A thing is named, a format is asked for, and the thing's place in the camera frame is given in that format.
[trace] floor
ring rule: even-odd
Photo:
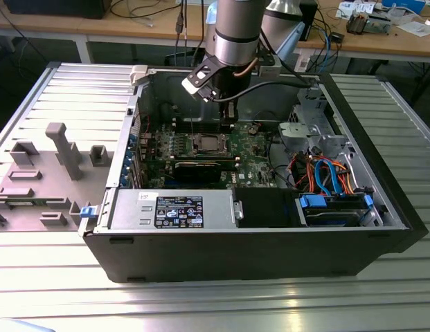
[[[79,62],[75,44],[70,41],[31,39],[31,43],[41,50],[48,61]],[[14,39],[16,51],[13,54],[0,52],[0,130],[7,123],[20,102],[44,70],[46,63],[30,44],[20,38]],[[166,55],[173,53],[169,46],[138,45],[137,59],[134,61],[129,44],[92,43],[96,63],[104,64],[149,64],[161,66]],[[365,75],[372,66],[372,60],[354,59],[348,73]],[[335,72],[340,71],[339,62]],[[393,86],[407,100],[416,85],[418,70],[403,62],[389,62],[382,65],[377,74],[387,77]],[[430,87],[416,104],[415,110],[430,126]]]

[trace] computer tower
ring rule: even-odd
[[[102,19],[111,0],[4,0],[12,14],[58,15]]]

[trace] sticker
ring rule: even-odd
[[[18,205],[33,205],[33,202],[7,202],[8,205],[18,206]]]
[[[375,8],[375,3],[358,3],[356,5],[357,12],[366,12],[367,14],[371,14],[373,12],[373,8]]]
[[[156,228],[203,228],[204,211],[202,197],[158,197],[156,194]]]
[[[154,201],[158,195],[157,192],[140,192],[138,194],[138,201]]]

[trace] warning label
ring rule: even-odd
[[[158,197],[156,228],[203,228],[202,197]]]

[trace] slotted aluminum surface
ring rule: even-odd
[[[430,130],[397,91],[373,76],[333,75],[421,219],[430,223]]]
[[[178,284],[112,283],[75,232],[0,233],[0,317],[59,332],[430,331],[430,233],[356,277]]]
[[[131,66],[90,64],[46,69],[0,145],[0,183],[13,163],[9,151],[18,140],[31,140],[38,150],[56,151],[45,135],[50,122],[63,122],[67,139],[76,142],[80,151],[90,151],[92,145],[115,151],[134,90],[131,70]]]

